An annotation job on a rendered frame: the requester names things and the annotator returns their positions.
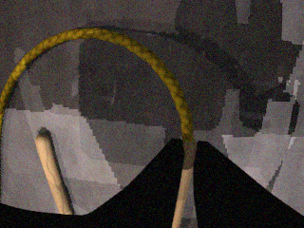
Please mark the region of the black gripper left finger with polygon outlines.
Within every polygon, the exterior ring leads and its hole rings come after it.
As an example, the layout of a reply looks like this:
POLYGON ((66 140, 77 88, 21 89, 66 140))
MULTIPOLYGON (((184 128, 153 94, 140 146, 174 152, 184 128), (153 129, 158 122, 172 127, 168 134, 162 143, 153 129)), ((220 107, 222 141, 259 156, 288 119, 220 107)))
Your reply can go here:
POLYGON ((84 216, 31 212, 0 202, 0 228, 171 228, 183 156, 182 140, 172 138, 137 178, 84 216))

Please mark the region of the light wooden dowel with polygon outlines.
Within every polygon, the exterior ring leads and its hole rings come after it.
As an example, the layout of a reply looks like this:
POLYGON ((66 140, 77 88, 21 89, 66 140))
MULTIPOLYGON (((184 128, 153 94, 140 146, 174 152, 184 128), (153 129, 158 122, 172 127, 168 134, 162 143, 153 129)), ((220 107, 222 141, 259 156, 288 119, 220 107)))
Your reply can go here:
POLYGON ((49 135, 45 133, 37 134, 35 144, 37 144, 39 159, 41 159, 43 170, 45 170, 49 189, 52 191, 54 201, 56 201, 58 212, 60 212, 60 214, 75 216, 72 212, 71 205, 69 205, 64 182, 62 181, 60 170, 58 170, 56 159, 54 159, 49 135))

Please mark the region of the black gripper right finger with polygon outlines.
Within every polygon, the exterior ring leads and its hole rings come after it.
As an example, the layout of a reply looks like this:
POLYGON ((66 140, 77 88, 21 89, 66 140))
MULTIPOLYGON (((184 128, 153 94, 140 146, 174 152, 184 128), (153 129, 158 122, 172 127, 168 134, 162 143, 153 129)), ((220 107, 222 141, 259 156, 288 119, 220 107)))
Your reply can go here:
POLYGON ((193 191, 198 228, 304 228, 304 216, 208 141, 197 143, 193 191))

